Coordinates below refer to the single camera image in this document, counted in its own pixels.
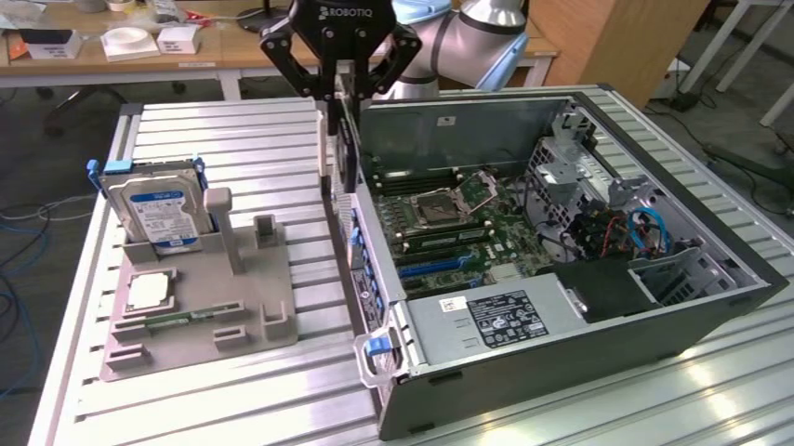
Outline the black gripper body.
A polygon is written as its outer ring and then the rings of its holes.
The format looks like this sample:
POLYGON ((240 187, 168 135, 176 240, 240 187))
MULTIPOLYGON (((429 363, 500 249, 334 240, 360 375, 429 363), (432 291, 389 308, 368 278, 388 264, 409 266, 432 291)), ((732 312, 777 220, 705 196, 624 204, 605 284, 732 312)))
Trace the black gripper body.
POLYGON ((396 28, 390 1, 292 1, 288 17, 321 75, 334 73, 341 60, 368 72, 369 58, 396 28))

